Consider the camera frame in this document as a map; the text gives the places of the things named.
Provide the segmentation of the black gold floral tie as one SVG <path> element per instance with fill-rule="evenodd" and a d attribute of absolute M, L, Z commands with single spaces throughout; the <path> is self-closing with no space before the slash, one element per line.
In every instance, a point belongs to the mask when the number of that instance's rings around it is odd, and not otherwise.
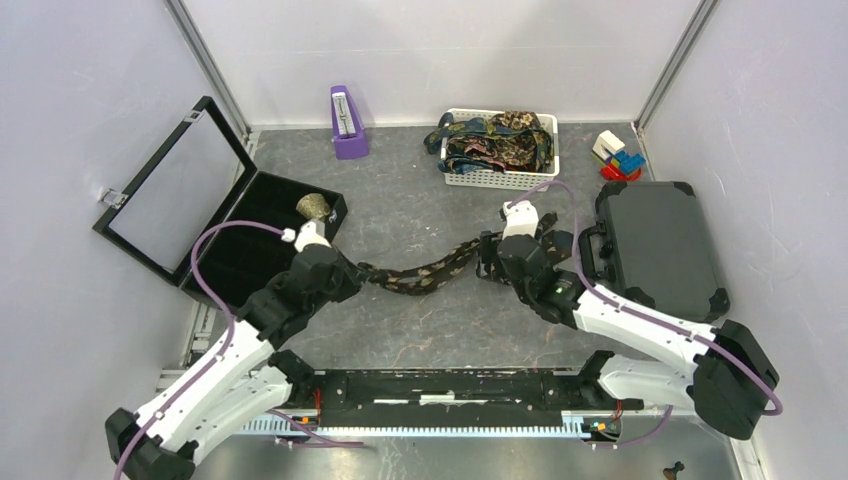
<path fill-rule="evenodd" d="M 571 232 L 555 229 L 557 221 L 556 212 L 545 214 L 535 233 L 543 252 L 554 265 L 572 256 L 574 239 Z M 472 261 L 476 261 L 478 278 L 509 286 L 511 282 L 496 255 L 502 236 L 502 232 L 484 231 L 479 237 L 458 244 L 439 260 L 405 270 L 381 268 L 367 262 L 359 262 L 357 266 L 368 274 L 369 283 L 408 296 L 434 293 L 462 273 Z"/>

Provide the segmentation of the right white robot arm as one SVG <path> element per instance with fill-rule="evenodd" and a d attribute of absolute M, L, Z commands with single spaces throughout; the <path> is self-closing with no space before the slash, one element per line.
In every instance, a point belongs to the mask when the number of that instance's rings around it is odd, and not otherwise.
<path fill-rule="evenodd" d="M 541 319 L 597 334 L 648 355 L 634 360 L 600 352 L 577 382 L 580 400 L 602 408 L 613 399 L 693 410 L 714 430 L 747 440 L 763 417 L 778 416 L 780 377 L 754 333 L 726 320 L 694 323 L 639 305 L 558 269 L 552 251 L 531 235 L 481 236 L 482 263 Z"/>

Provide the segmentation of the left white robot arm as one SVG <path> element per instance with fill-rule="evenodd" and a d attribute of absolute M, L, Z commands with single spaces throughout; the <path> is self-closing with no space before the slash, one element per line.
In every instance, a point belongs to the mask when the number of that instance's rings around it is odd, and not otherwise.
<path fill-rule="evenodd" d="M 362 272 L 337 249 L 303 247 L 170 387 L 134 412 L 119 408 L 108 417 L 115 478 L 188 479 L 250 420 L 284 403 L 306 405 L 314 381 L 291 370 L 281 348 L 321 308 L 356 295 L 362 283 Z"/>

